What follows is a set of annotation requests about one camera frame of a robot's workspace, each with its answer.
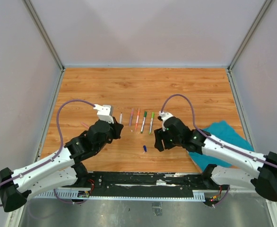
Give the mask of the white grey pen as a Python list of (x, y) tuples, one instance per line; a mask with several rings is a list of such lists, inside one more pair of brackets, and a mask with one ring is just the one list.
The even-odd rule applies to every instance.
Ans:
[(122, 124), (122, 113), (120, 113), (119, 124)]

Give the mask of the light green pen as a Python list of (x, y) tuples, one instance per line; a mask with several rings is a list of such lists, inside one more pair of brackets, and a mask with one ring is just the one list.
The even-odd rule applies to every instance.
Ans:
[(149, 131), (148, 131), (149, 135), (151, 135), (151, 133), (152, 133), (152, 127), (153, 127), (154, 117), (155, 117), (155, 113), (152, 112), (152, 113), (151, 113), (151, 119), (150, 119)]

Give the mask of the purple pen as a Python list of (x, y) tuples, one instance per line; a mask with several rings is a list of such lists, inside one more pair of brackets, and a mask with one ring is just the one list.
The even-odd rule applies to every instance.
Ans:
[(131, 124), (132, 124), (133, 114), (134, 114), (134, 108), (131, 109), (130, 119), (129, 119), (129, 126), (131, 126)]

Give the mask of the white pen green tip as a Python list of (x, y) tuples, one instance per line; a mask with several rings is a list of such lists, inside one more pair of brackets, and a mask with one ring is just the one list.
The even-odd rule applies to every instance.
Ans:
[(146, 118), (147, 118), (147, 111), (144, 111), (144, 114), (143, 114), (143, 120), (142, 120), (142, 125), (141, 125), (141, 129), (140, 129), (140, 133), (141, 133), (141, 134), (142, 134), (142, 133), (143, 133), (143, 131), (144, 131)]

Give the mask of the orange pen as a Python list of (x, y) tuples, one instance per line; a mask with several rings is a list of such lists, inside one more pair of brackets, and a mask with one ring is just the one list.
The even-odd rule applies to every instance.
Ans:
[(135, 123), (135, 131), (138, 128), (138, 123), (139, 123), (139, 116), (140, 116), (140, 108), (137, 111), (137, 117), (136, 117), (136, 123)]

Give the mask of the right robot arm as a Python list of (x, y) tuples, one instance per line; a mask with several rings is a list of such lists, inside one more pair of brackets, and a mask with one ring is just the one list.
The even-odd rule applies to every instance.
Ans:
[(233, 165), (233, 168), (209, 164), (202, 173), (201, 183), (206, 189), (216, 185), (233, 185), (255, 192), (277, 202), (277, 153), (267, 155), (242, 149), (221, 140), (204, 130), (190, 130), (170, 113), (160, 113), (162, 127), (154, 131), (155, 148), (182, 147), (188, 152), (215, 157)]

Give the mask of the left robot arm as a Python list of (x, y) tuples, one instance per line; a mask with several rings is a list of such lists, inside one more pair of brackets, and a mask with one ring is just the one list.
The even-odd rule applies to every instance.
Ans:
[(82, 161), (97, 155), (106, 144), (120, 139), (123, 124), (98, 120), (61, 150), (25, 166), (0, 170), (0, 200), (5, 212), (12, 212), (36, 195), (62, 186), (88, 183)]

